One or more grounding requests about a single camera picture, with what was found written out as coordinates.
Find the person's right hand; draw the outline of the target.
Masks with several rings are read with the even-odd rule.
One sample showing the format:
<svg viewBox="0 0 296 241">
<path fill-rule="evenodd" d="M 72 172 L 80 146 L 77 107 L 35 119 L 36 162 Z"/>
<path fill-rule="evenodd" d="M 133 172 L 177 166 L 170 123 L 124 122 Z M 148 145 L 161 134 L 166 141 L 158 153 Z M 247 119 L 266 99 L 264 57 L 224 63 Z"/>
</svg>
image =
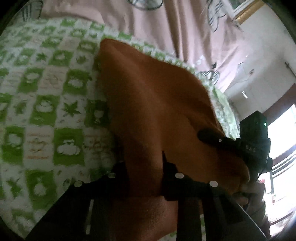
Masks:
<svg viewBox="0 0 296 241">
<path fill-rule="evenodd" d="M 246 213 L 258 226 L 261 226 L 266 221 L 264 193 L 265 184 L 255 181 L 243 184 L 240 187 L 240 191 L 233 196 L 240 206 L 247 205 Z"/>
</svg>

